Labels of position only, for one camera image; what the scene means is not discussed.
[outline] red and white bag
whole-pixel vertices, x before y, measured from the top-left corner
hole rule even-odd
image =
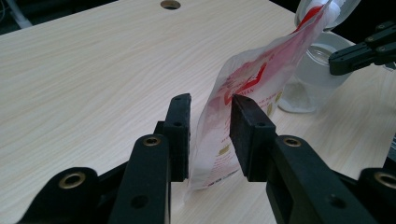
[[[224,64],[199,119],[189,189],[210,187],[240,169],[229,137],[233,94],[252,98],[271,116],[298,62],[331,21],[329,4],[311,8],[290,35],[235,55]]]

